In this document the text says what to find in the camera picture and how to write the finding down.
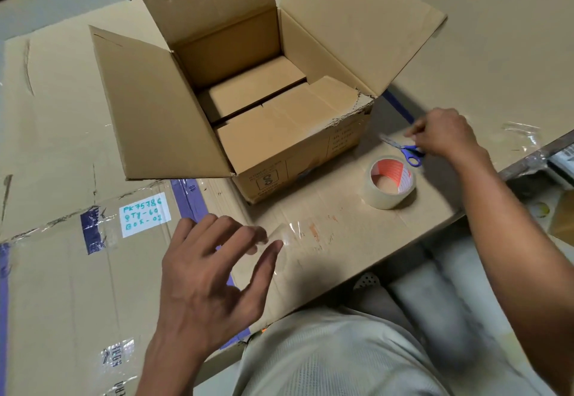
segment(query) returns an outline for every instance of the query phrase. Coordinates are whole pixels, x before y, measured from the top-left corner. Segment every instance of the handwritten label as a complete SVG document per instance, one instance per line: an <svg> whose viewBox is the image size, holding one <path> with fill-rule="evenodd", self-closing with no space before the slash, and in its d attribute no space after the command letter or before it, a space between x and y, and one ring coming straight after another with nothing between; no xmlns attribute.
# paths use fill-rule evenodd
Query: handwritten label
<svg viewBox="0 0 574 396"><path fill-rule="evenodd" d="M165 193L141 199L119 208L122 237L133 236L153 226L165 224L172 219Z"/></svg>

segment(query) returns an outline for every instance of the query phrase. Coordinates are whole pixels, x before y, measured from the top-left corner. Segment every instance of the cardboard box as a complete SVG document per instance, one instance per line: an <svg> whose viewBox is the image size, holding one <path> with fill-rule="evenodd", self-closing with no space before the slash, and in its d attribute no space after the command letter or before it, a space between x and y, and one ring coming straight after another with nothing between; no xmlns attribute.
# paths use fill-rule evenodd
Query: cardboard box
<svg viewBox="0 0 574 396"><path fill-rule="evenodd" d="M574 190L567 190L560 197L548 232L574 246Z"/></svg>
<svg viewBox="0 0 574 396"><path fill-rule="evenodd" d="M445 19L420 0L144 1L171 53L92 28L126 178L232 176L248 202L355 146Z"/></svg>

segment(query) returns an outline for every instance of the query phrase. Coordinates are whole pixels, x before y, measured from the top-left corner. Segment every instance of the tape roll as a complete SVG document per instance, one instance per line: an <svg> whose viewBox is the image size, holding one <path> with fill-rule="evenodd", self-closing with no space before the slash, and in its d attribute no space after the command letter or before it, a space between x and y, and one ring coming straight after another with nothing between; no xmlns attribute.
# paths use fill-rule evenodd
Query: tape roll
<svg viewBox="0 0 574 396"><path fill-rule="evenodd" d="M384 156L367 169L363 181L363 201L371 207L388 210L413 191L416 180L405 160Z"/></svg>

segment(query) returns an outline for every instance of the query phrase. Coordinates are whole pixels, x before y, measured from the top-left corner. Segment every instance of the right hand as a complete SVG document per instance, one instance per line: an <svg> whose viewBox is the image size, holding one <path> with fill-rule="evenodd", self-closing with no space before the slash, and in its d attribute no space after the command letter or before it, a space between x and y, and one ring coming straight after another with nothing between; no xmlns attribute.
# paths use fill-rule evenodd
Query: right hand
<svg viewBox="0 0 574 396"><path fill-rule="evenodd" d="M464 116L455 109L433 109L418 119L405 136L425 153L439 155L451 163L475 156L488 159Z"/></svg>

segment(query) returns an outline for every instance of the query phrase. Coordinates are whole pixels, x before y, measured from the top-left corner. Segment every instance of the orange stain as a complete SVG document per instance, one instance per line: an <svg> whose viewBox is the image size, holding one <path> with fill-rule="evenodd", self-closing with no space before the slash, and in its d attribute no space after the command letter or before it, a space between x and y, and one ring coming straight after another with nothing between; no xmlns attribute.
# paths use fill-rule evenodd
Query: orange stain
<svg viewBox="0 0 574 396"><path fill-rule="evenodd" d="M315 224L311 224L309 226L309 230L311 230L311 233L313 234L313 237L315 238L315 240L317 241L317 243L319 242L319 233L317 233L317 228L315 228Z"/></svg>

